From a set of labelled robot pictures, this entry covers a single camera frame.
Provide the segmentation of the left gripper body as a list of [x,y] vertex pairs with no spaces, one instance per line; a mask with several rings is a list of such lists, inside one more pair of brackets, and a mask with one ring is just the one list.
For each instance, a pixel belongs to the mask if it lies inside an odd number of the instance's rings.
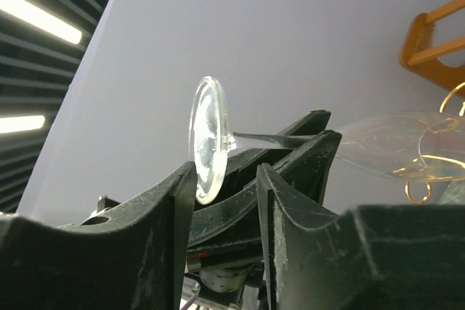
[[262,259],[259,242],[189,251],[183,304],[198,309],[242,309],[247,292],[260,291],[263,286]]

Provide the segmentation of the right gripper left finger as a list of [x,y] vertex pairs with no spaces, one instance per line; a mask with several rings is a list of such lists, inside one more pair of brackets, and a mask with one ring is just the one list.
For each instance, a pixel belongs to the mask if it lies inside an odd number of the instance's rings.
[[178,309],[197,176],[159,184],[79,225],[1,216],[3,309]]

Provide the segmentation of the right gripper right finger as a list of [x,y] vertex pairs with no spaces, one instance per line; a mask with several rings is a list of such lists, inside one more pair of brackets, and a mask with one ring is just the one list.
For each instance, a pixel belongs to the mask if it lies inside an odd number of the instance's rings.
[[270,190],[259,216],[271,309],[462,309],[464,207],[359,205],[342,215]]

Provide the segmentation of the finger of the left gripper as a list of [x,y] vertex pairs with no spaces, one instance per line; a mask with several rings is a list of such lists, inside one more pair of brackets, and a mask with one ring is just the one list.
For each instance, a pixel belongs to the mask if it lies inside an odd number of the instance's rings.
[[202,208],[193,215],[190,248],[226,232],[254,208],[266,215],[270,190],[294,190],[321,204],[324,201],[329,171],[341,141],[341,134],[325,130],[295,150],[261,150],[240,175],[255,174],[231,197]]
[[331,117],[326,110],[315,110],[290,125],[282,134],[259,135],[232,132],[227,138],[228,150],[245,151],[228,160],[226,179],[253,179],[262,163],[277,164],[285,156],[325,131]]

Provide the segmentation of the clear flute glass three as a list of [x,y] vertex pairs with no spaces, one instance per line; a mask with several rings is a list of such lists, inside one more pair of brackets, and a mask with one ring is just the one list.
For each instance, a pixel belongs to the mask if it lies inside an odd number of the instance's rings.
[[[364,118],[338,130],[336,156],[365,171],[406,184],[464,179],[464,115],[400,111]],[[215,200],[226,176],[228,155],[238,148],[295,150],[310,136],[244,134],[230,129],[227,101],[218,79],[206,76],[190,112],[190,158],[197,171],[196,200]]]

